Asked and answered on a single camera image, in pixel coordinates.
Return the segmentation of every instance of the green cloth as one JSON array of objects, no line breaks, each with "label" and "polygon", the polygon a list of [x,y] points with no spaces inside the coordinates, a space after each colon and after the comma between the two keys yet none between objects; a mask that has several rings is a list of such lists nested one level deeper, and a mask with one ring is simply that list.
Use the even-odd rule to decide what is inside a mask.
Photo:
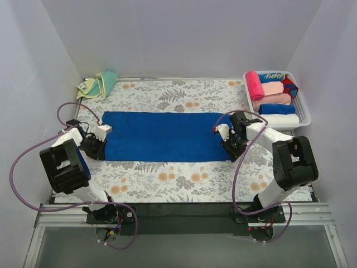
[{"label": "green cloth", "polygon": [[114,88],[118,74],[111,71],[104,71],[97,74],[97,79],[89,78],[80,85],[76,86],[77,99],[84,97],[87,99],[95,98],[99,95],[105,99]]}]

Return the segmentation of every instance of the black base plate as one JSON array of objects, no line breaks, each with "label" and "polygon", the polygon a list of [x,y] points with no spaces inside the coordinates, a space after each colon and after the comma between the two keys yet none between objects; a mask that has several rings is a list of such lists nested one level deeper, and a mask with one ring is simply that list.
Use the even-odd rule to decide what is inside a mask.
[{"label": "black base plate", "polygon": [[[241,207],[242,209],[245,209],[248,206],[240,205],[239,207]],[[275,223],[284,223],[286,221],[284,212],[283,212],[283,208],[281,206],[279,206],[277,208],[273,208],[271,210],[267,210],[266,212],[263,212],[262,214],[253,215],[253,216],[244,216],[237,212],[235,213],[235,221],[237,223],[257,223],[257,222],[259,222],[259,220],[261,222],[265,222],[266,220],[271,219],[272,217],[274,217]]]},{"label": "black base plate", "polygon": [[[141,235],[175,235],[175,234],[210,234],[226,233],[235,236],[249,236],[248,223],[253,219],[232,217],[232,203],[132,203],[139,221],[138,233]],[[250,203],[239,203],[246,208]],[[134,218],[128,216],[129,209],[118,207],[124,215],[125,228],[121,236],[131,236],[134,232]],[[275,222],[284,222],[280,211],[274,214]],[[88,224],[107,224],[87,216]]]},{"label": "black base plate", "polygon": [[[134,224],[134,217],[133,217],[133,213],[126,207],[121,207],[121,206],[116,206],[117,210],[118,210],[118,215],[120,216],[120,218],[123,219],[123,222],[121,224]],[[91,215],[87,215],[87,220],[86,220],[87,224],[118,224],[119,221],[116,220],[114,222],[111,223],[107,223],[105,221],[99,221],[97,219],[95,219],[94,217],[92,217]]]}]

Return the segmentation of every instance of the light pink towel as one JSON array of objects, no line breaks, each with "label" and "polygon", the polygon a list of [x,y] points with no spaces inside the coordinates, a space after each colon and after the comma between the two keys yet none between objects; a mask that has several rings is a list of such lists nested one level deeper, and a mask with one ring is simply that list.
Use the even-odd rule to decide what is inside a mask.
[{"label": "light pink towel", "polygon": [[265,96],[283,93],[284,91],[284,85],[280,81],[263,83],[262,87]]},{"label": "light pink towel", "polygon": [[265,103],[289,105],[291,103],[291,97],[289,94],[280,93],[280,94],[265,96],[260,100],[252,101],[252,103],[253,103],[253,109],[257,111],[259,110],[260,105]]}]

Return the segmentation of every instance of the glass panel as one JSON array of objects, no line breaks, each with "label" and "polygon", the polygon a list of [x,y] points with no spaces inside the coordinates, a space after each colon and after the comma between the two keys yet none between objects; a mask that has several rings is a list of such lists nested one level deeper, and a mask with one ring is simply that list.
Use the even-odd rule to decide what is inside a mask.
[{"label": "glass panel", "polygon": [[118,251],[89,237],[95,228],[47,227],[36,267],[337,267],[323,226],[291,226],[268,245],[229,234],[151,235]]}]

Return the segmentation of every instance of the floral tablecloth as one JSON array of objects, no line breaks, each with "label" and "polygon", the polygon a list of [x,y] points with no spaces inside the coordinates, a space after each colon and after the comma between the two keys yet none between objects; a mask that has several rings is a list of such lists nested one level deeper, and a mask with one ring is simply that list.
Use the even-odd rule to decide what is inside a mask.
[{"label": "floral tablecloth", "polygon": [[[85,99],[100,117],[105,111],[224,113],[248,109],[240,80],[168,80],[117,82],[106,99]],[[94,117],[80,108],[78,120],[95,126]],[[84,155],[92,180],[115,202],[229,202],[238,161],[139,162],[95,161]],[[259,145],[248,152],[239,173],[236,197],[251,201],[273,179],[272,155]],[[311,201],[308,187],[288,197]],[[57,194],[55,203],[73,203],[75,197]]]}]

